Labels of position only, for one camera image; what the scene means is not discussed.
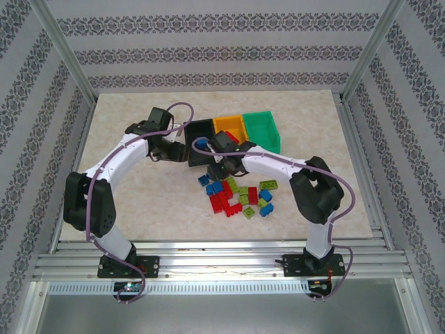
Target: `striped wall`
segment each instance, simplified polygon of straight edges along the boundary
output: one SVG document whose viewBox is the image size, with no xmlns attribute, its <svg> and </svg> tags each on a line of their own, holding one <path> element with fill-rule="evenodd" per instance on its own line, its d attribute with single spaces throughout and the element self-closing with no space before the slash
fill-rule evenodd
<svg viewBox="0 0 445 334">
<path fill-rule="evenodd" d="M 407 1 L 350 101 L 434 333 L 445 333 L 444 18 L 441 1 Z"/>
<path fill-rule="evenodd" d="M 339 93 L 387 0 L 51 0 L 98 93 Z"/>
<path fill-rule="evenodd" d="M 90 109 L 27 1 L 0 1 L 0 333 L 12 333 Z"/>
</svg>

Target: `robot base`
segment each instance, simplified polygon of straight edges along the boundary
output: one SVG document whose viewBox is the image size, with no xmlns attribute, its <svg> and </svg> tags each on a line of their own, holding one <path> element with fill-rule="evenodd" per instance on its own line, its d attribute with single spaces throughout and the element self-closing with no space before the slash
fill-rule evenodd
<svg viewBox="0 0 445 334">
<path fill-rule="evenodd" d="M 158 278 L 159 256 L 136 256 L 134 264 L 144 273 L 146 278 Z M 119 262 L 102 256 L 100 258 L 98 278 L 140 278 L 140 274 Z"/>
<path fill-rule="evenodd" d="M 277 261 L 284 267 L 284 277 L 314 277 L 329 276 L 329 268 L 332 276 L 343 276 L 345 265 L 341 254 L 331 254 L 327 262 L 318 270 L 313 270 L 306 265 L 307 256 L 303 254 L 284 254 L 282 261 Z"/>
</svg>

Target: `green building block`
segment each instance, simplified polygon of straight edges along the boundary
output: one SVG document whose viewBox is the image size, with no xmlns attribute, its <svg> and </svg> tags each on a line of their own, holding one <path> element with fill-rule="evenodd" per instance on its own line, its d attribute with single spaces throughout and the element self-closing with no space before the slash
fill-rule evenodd
<svg viewBox="0 0 445 334">
<path fill-rule="evenodd" d="M 278 189 L 278 183 L 277 180 L 268 180 L 268 181 L 261 181 L 259 183 L 259 188 L 261 190 L 267 189 L 267 190 L 275 190 Z"/>
<path fill-rule="evenodd" d="M 247 196 L 247 195 L 239 196 L 238 201 L 239 201 L 242 205 L 247 205 L 247 204 L 249 204 L 249 196 Z"/>
<path fill-rule="evenodd" d="M 232 190 L 232 193 L 238 193 L 239 192 L 239 187 L 236 184 L 235 179 L 230 176 L 226 179 L 227 183 L 229 184 L 230 189 Z"/>
<path fill-rule="evenodd" d="M 251 219 L 254 215 L 255 215 L 255 211 L 251 208 L 251 207 L 247 207 L 247 209 L 245 209 L 243 211 L 243 215 L 247 218 L 247 219 Z"/>
<path fill-rule="evenodd" d="M 266 200 L 264 198 L 260 198 L 258 201 L 258 206 L 260 208 L 264 208 L 268 203 L 266 202 Z"/>
<path fill-rule="evenodd" d="M 239 187 L 239 195 L 249 195 L 249 188 L 247 188 L 246 186 L 240 186 Z"/>
</svg>

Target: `black bin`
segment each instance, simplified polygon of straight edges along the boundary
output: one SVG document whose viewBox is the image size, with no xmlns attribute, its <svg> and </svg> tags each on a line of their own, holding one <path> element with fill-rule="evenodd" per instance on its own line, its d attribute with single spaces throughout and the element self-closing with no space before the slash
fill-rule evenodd
<svg viewBox="0 0 445 334">
<path fill-rule="evenodd" d="M 192 147 L 192 142 L 198 137 L 206 137 L 210 139 L 215 135 L 213 128 L 213 120 L 194 120 L 184 129 L 184 136 L 186 138 L 186 147 L 188 153 L 188 166 L 201 166 L 210 164 L 215 159 L 209 155 L 203 155 L 196 152 Z"/>
</svg>

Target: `table surface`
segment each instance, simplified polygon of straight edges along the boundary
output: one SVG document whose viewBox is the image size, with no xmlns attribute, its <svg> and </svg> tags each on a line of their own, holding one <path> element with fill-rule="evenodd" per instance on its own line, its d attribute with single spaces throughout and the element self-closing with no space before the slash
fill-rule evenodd
<svg viewBox="0 0 445 334">
<path fill-rule="evenodd" d="M 247 112 L 272 111 L 282 141 L 282 154 L 296 159 L 322 157 L 333 173 L 353 187 L 357 204 L 335 224 L 333 235 L 341 238 L 372 237 L 357 179 L 329 90 L 263 92 L 185 92 L 102 94 L 79 170 L 94 166 L 120 141 L 125 129 L 147 119 L 153 106 L 166 109 L 185 101 L 195 108 L 194 120 Z M 186 121 L 189 110 L 172 110 L 176 122 Z M 242 213 L 227 218 L 214 214 L 198 177 L 206 166 L 150 159 L 139 162 L 121 181 L 113 196 L 116 224 L 130 240 L 254 240 L 306 239 L 307 222 L 296 206 L 291 187 L 279 183 L 272 191 L 275 210 L 266 218 L 256 214 L 247 220 Z M 261 175 L 236 178 L 240 186 L 258 186 Z M 350 204 L 345 191 L 340 211 Z M 235 204 L 237 194 L 230 202 Z M 84 233 L 64 224 L 60 240 L 84 240 Z"/>
</svg>

